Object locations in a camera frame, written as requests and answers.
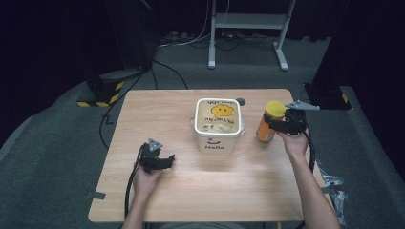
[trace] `black cable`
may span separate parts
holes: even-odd
[[[308,145],[309,145],[309,169],[310,171],[313,173],[313,169],[315,167],[315,160],[316,160],[316,156],[315,156],[315,146],[312,143],[312,140],[310,139],[310,132],[309,135],[303,131],[304,136],[307,138],[308,141]]]
[[[129,211],[129,193],[131,192],[131,185],[132,185],[132,182],[134,181],[135,173],[137,172],[137,170],[139,168],[138,163],[139,163],[140,153],[147,146],[148,145],[146,143],[144,143],[143,145],[140,146],[138,155],[137,155],[137,160],[134,163],[134,169],[132,170],[131,175],[129,176],[129,179],[128,179],[128,184],[127,184],[127,188],[126,188],[126,192],[125,192],[125,202],[124,202],[124,212],[125,212],[124,216],[125,217],[127,217],[128,211]]]
[[[298,225],[295,229],[302,229],[305,227],[305,222],[302,221],[300,225]]]
[[[155,59],[152,60],[152,61],[155,62],[155,63],[157,63],[157,64],[162,65],[163,67],[168,68],[169,70],[171,70],[171,71],[173,71],[173,72],[175,72],[175,73],[179,76],[179,78],[181,79],[182,83],[184,84],[185,89],[188,89],[188,86],[187,86],[187,84],[185,83],[184,79],[182,78],[182,76],[181,76],[176,70],[170,68],[169,66],[167,66],[167,65],[165,65],[165,64],[162,64],[162,63],[156,61]]]
[[[218,48],[219,50],[222,50],[222,51],[233,51],[233,50],[235,50],[236,48],[238,48],[241,45],[241,39],[239,39],[238,35],[235,35],[235,36],[237,37],[237,41],[238,41],[238,43],[236,44],[235,47],[232,47],[230,49],[224,49],[224,48],[221,48],[220,46],[218,46],[217,44],[215,44],[215,47]]]
[[[131,91],[131,89],[138,83],[138,81],[139,81],[140,78],[143,76],[143,74],[144,74],[144,73],[141,73],[139,76],[137,76],[138,79],[134,82],[134,84],[132,84],[131,87],[130,87],[119,99],[117,99],[117,101],[116,101],[113,105],[110,106],[110,108],[108,109],[107,113],[106,113],[105,115],[103,115],[102,118],[101,118],[101,122],[100,122],[100,125],[99,125],[99,127],[98,127],[98,134],[99,134],[99,136],[100,136],[100,139],[101,139],[102,144],[105,146],[105,148],[106,148],[107,150],[109,149],[109,147],[108,147],[107,144],[105,143],[105,140],[104,140],[104,138],[103,138],[103,136],[102,136],[102,132],[101,132],[101,130],[102,130],[102,124],[104,123],[104,119],[108,116],[108,113],[110,113],[111,110],[118,104],[118,102],[119,102],[129,91]]]
[[[195,46],[195,45],[193,45],[193,44],[189,44],[188,46],[191,46],[191,47],[193,47],[194,49],[199,49],[199,50],[206,49],[206,48],[209,47],[209,41],[195,42],[195,43],[204,43],[204,44],[206,44],[206,45],[203,46],[203,47],[197,47],[197,46]]]
[[[300,100],[303,101],[303,102],[308,102],[308,103],[310,103],[310,100],[309,100],[308,95],[307,95],[306,98],[303,97],[303,95],[304,95],[305,92],[306,92],[305,89],[300,92],[300,98],[301,98]]]
[[[180,38],[178,35],[176,35],[177,37],[176,37],[176,40],[173,40],[172,38],[174,37],[174,35],[172,35],[172,37],[171,38],[164,38],[163,40],[162,40],[162,42],[164,42],[164,41],[167,41],[168,43],[167,44],[165,44],[165,45],[168,45],[168,46],[176,46],[176,45],[181,45],[182,43],[187,43],[187,42],[190,42],[190,41],[192,41],[193,39],[194,39],[194,37],[187,37],[187,38]]]
[[[153,68],[151,68],[151,72],[153,75],[153,79],[155,81],[155,89],[157,90],[158,89],[158,80],[156,80],[156,76],[155,76],[155,72],[153,71]]]
[[[173,34],[172,32],[169,32],[169,34],[167,34],[166,36],[164,36],[161,39],[161,42],[173,42],[173,41],[177,41],[179,40],[179,35],[178,34]]]
[[[224,39],[224,40],[230,41],[230,42],[238,42],[237,46],[234,47],[234,48],[232,48],[231,50],[236,49],[240,44],[258,44],[258,45],[261,45],[261,44],[266,44],[266,43],[272,43],[275,39],[277,39],[277,37],[273,37],[273,38],[271,38],[271,40],[265,42],[265,40],[266,40],[267,38],[270,38],[270,37],[267,37],[267,36],[258,36],[258,37],[256,37],[256,36],[246,36],[246,37],[240,37],[235,31],[232,32],[232,34],[231,34],[232,37],[229,37],[229,35],[230,35],[230,33],[225,34],[225,35],[222,35],[222,36],[220,36],[218,39]],[[246,41],[247,39],[261,39],[261,40],[260,40],[260,41]]]

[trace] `metal stand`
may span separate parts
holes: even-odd
[[[215,29],[241,28],[241,29],[270,29],[281,30],[278,41],[273,43],[274,50],[283,71],[288,70],[282,46],[286,37],[289,21],[296,0],[290,0],[286,14],[249,14],[249,13],[217,13],[217,0],[212,2],[211,14],[211,40],[209,44],[208,68],[215,69]]]

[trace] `wooden table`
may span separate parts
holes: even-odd
[[[197,101],[204,97],[246,100],[241,113],[247,129],[231,154],[197,150],[190,118]],[[173,168],[160,177],[145,221],[302,220],[301,200],[283,140],[275,136],[266,144],[255,135],[270,100],[293,101],[283,89],[129,92],[96,188],[106,196],[93,199],[89,219],[124,221],[128,177],[140,145],[152,137],[163,144],[160,158],[176,155],[176,159]],[[317,166],[314,175],[324,187]]]

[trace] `gray carpet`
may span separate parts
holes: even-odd
[[[286,40],[289,71],[282,72],[271,43],[245,42],[236,49],[217,49],[215,70],[207,69],[208,49],[175,46],[157,49],[155,59],[176,70],[189,89],[289,89],[306,101],[303,83],[311,82],[329,40]],[[231,49],[235,42],[219,41]],[[184,89],[176,73],[158,64],[132,90]],[[135,78],[125,81],[129,90]],[[85,82],[59,97],[52,107],[34,115],[16,131],[0,154],[0,228],[109,228],[119,223],[88,220],[92,200],[107,155],[98,128],[108,108],[75,105]],[[404,228],[405,185],[386,157],[350,87],[342,87],[351,111],[307,112],[319,166],[343,178],[340,190],[346,228]],[[102,125],[109,144],[122,105]],[[285,222],[295,228],[299,222]],[[266,228],[276,228],[268,222]]]

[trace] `yellow smiley face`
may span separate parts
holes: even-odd
[[[233,115],[233,108],[226,105],[218,105],[211,109],[211,113],[215,115],[216,118],[221,116],[231,116]]]

